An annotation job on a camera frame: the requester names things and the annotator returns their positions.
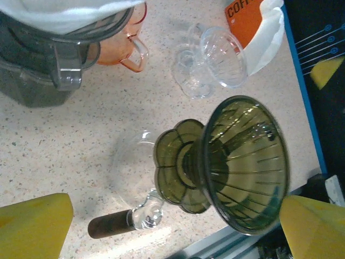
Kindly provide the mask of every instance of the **granite countertop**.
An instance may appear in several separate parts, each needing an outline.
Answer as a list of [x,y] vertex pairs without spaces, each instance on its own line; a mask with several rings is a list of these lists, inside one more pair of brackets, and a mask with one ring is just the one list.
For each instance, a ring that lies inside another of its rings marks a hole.
[[319,162],[286,37],[274,60],[242,88],[218,87],[211,98],[195,101],[171,76],[172,56],[187,28],[194,22],[227,27],[224,7],[216,0],[149,0],[141,34],[150,49],[146,69],[96,65],[62,106],[31,109],[0,93],[0,207],[66,192],[74,219],[61,259],[165,258],[225,223],[213,208],[189,215],[165,205],[154,230],[91,239],[92,218],[123,209],[108,182],[116,143],[133,129],[163,132],[187,118],[206,123],[221,101],[238,94],[258,99],[273,113],[289,150],[291,189],[306,183]]

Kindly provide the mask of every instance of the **green glass coffee dripper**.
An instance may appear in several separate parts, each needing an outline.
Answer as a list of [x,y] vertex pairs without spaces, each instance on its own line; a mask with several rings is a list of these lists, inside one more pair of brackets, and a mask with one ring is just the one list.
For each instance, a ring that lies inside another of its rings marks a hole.
[[288,191],[289,164],[281,130],[258,101],[223,101],[203,126],[181,121],[154,144],[155,188],[135,209],[92,220],[93,238],[153,228],[164,202],[192,214],[213,205],[232,228],[259,235],[277,223]]

